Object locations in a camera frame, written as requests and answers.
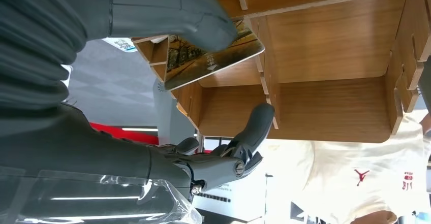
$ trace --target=ceiling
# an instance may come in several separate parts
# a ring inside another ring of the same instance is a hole
[[[139,52],[90,41],[72,67],[68,103],[81,109],[90,122],[156,126],[152,92],[156,77]]]

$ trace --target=plastic wrap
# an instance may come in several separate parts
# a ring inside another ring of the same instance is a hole
[[[0,224],[190,223],[195,208],[167,181],[0,167]]]

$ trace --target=white t-shirt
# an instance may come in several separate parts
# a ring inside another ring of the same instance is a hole
[[[426,166],[431,143],[423,137],[422,126],[408,116],[398,133],[381,144],[283,141],[275,145],[264,156],[278,181],[280,198],[291,200],[308,215],[331,224],[350,224],[381,210],[396,217],[429,211]]]

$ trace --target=red logo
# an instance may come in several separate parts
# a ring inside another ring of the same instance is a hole
[[[412,180],[413,173],[412,172],[404,172],[404,180],[403,181],[403,190],[408,191],[413,188]]]
[[[363,180],[364,180],[364,178],[365,178],[365,174],[367,174],[369,171],[366,171],[366,172],[364,172],[364,173],[360,173],[360,172],[358,172],[358,170],[355,170],[355,172],[359,175],[359,182],[358,182],[358,184],[356,185],[356,186],[359,186],[359,184],[360,184],[361,182],[363,182]]]

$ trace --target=picture of trees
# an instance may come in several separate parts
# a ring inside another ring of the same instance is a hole
[[[178,35],[169,36],[165,88],[175,89],[264,51],[256,35],[241,21],[234,23],[237,37],[223,51],[210,53]]]

